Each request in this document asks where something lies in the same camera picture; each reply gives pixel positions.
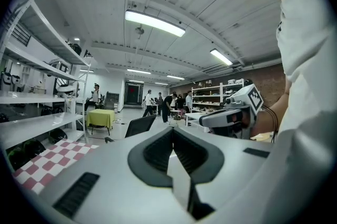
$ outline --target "brick wall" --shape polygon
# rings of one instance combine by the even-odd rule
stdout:
[[[230,79],[251,79],[257,89],[260,91],[264,104],[271,106],[284,92],[285,77],[282,64],[264,67],[257,70],[238,72],[235,74],[213,78],[212,86],[217,86],[221,82],[227,84]],[[186,93],[192,87],[197,88],[197,84],[186,84],[170,88],[170,94],[175,91],[177,94]]]

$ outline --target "ceiling light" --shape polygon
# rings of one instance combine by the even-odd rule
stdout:
[[[212,49],[210,51],[210,53],[213,54],[215,57],[219,58],[226,65],[228,65],[228,66],[233,65],[233,63],[230,60],[228,60],[228,58],[226,56],[221,54],[217,49]]]
[[[184,80],[185,78],[180,78],[180,77],[175,77],[175,76],[170,76],[170,75],[168,75],[167,77],[169,77],[169,78],[174,78],[174,79],[178,79],[178,80]]]
[[[155,16],[151,16],[145,13],[130,11],[129,9],[125,12],[125,19],[127,21],[132,21],[136,23],[146,24],[158,29],[167,31],[176,36],[183,36],[185,34],[185,29],[169,23],[165,20],[159,19]]]
[[[140,71],[140,70],[130,70],[130,69],[127,69],[127,71],[131,71],[131,72],[139,72],[139,73],[144,73],[144,74],[151,74],[151,72]]]
[[[130,82],[135,82],[135,83],[144,83],[142,81],[134,81],[134,80],[129,80]]]

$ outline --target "checkered tablecloth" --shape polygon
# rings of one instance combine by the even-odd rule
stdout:
[[[63,139],[23,165],[13,176],[23,187],[39,194],[63,169],[97,147]]]

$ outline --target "person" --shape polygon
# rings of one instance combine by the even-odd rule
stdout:
[[[84,111],[88,109],[89,106],[98,106],[101,101],[101,92],[100,92],[100,86],[95,83],[95,91],[92,93],[92,96],[90,99],[85,102],[84,105]]]
[[[173,108],[171,107],[171,103],[176,98],[177,98],[177,94],[173,93],[172,95],[169,95],[164,99],[163,107],[162,107],[163,108],[163,122],[164,122],[164,124],[170,124],[167,121],[167,117],[169,115],[170,110],[173,110]]]
[[[192,91],[189,90],[186,96],[186,113],[192,112]]]
[[[162,105],[163,105],[163,97],[162,93],[159,92],[159,98],[158,98],[158,115],[161,115],[161,110],[162,110]]]
[[[171,102],[171,108],[172,108],[172,110],[175,109],[175,100],[172,100],[172,102]]]
[[[336,17],[328,0],[281,0],[276,38],[285,74],[285,89],[280,99],[270,107],[277,116],[279,124],[276,127],[280,134],[284,130],[296,129],[305,120],[330,109],[323,107],[319,94],[314,95],[316,91],[309,86],[313,75],[309,69],[314,69],[319,51],[325,52],[331,43],[336,42],[336,30]],[[248,125],[247,113],[243,114],[242,122]],[[273,130],[271,115],[260,111],[251,136]]]
[[[177,108],[180,111],[180,116],[183,116],[185,100],[183,99],[183,97],[180,94],[179,94],[179,96],[176,100],[176,103],[177,103]]]
[[[147,116],[147,113],[150,113],[152,115],[152,105],[154,105],[153,101],[151,100],[151,90],[148,90],[147,95],[145,97],[145,112],[143,114],[143,117]]]

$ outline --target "dark door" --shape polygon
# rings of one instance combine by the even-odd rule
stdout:
[[[138,86],[128,84],[126,92],[126,102],[138,103],[138,91],[139,91]]]

